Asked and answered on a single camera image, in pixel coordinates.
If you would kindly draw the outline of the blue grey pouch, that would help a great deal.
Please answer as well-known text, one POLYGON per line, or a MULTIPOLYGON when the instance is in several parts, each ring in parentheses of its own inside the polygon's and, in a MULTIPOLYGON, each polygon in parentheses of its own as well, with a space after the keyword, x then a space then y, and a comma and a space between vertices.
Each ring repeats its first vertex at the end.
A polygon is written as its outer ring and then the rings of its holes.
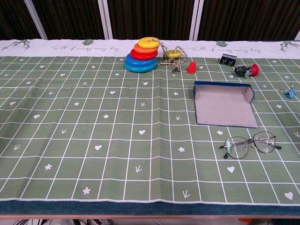
POLYGON ((193 94, 197 124, 259 128, 250 84, 195 81, 193 94))

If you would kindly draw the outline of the thin black metal eyeglasses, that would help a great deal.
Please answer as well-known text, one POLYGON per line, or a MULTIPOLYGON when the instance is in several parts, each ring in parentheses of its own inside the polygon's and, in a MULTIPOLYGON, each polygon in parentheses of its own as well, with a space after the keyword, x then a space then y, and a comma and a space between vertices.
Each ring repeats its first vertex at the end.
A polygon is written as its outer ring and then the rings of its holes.
POLYGON ((226 151, 224 155, 225 159, 228 157, 242 159, 248 154, 251 144, 264 154, 269 154, 275 149, 282 149, 281 146, 276 144, 276 136, 268 131, 258 132, 250 139, 241 136, 230 137, 219 148, 226 151))

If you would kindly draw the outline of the green grid tablecloth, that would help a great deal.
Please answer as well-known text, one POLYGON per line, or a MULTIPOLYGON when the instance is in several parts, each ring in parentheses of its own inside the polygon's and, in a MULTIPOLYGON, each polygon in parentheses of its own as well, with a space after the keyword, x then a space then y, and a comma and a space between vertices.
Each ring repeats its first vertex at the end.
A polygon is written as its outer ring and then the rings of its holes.
POLYGON ((142 74, 124 68, 134 44, 0 41, 0 201, 300 206, 300 42, 166 41, 180 71, 142 74), (259 128, 197 124, 195 81, 250 84, 259 128), (228 138, 265 131, 282 149, 224 158, 228 138))

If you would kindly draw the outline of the small black terminal block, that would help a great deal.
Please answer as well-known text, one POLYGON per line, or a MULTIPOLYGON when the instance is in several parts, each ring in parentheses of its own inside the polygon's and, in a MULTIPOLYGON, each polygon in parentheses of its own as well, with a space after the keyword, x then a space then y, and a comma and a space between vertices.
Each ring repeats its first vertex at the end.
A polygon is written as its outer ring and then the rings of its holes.
POLYGON ((237 60, 236 56, 223 53, 220 59, 220 64, 229 65, 233 67, 235 65, 236 60, 237 60))

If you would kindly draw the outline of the dark blue felt underlay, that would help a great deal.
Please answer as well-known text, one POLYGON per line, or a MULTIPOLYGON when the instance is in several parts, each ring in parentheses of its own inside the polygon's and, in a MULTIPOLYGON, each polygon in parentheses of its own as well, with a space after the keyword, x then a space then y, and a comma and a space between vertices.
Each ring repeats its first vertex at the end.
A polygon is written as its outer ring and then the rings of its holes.
POLYGON ((0 201, 0 214, 28 215, 272 215, 300 216, 300 206, 174 204, 165 202, 0 201))

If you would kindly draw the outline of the red black small toy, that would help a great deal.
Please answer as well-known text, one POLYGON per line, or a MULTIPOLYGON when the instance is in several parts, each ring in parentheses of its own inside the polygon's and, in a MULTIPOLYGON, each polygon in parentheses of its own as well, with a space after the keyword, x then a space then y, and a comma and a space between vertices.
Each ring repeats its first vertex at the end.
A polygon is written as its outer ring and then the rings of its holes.
POLYGON ((257 76, 259 74, 259 67, 256 64, 253 64, 250 67, 241 66, 236 67, 234 69, 234 72, 238 77, 248 78, 252 76, 257 76))

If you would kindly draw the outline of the blue binder clip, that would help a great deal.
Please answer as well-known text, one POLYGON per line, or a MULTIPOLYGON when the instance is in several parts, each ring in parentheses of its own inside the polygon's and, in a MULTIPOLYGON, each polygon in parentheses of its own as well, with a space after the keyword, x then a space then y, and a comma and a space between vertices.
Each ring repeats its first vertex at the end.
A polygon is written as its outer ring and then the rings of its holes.
POLYGON ((297 95, 296 90, 294 89, 292 83, 289 85, 289 89, 288 90, 282 90, 282 89, 280 89, 279 91, 282 92, 282 93, 284 93, 284 95, 286 97, 288 97, 288 98, 293 98, 293 97, 295 97, 297 95))

